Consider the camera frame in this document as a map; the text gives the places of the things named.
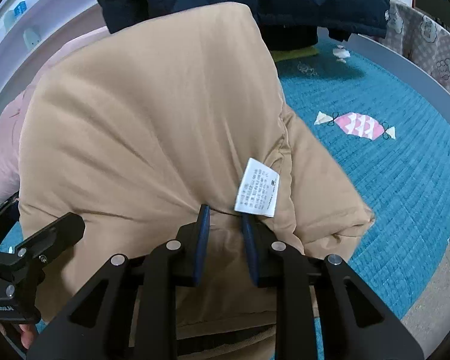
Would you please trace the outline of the person's left hand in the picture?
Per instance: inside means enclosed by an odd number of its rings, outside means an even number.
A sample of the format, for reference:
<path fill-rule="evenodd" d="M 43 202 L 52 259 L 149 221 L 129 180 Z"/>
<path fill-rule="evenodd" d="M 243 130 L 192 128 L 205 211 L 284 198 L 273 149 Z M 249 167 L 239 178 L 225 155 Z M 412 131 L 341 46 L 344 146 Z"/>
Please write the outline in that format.
<path fill-rule="evenodd" d="M 11 339 L 18 348 L 29 350 L 39 335 L 36 326 L 32 324 L 11 324 L 0 322 L 1 333 Z"/>

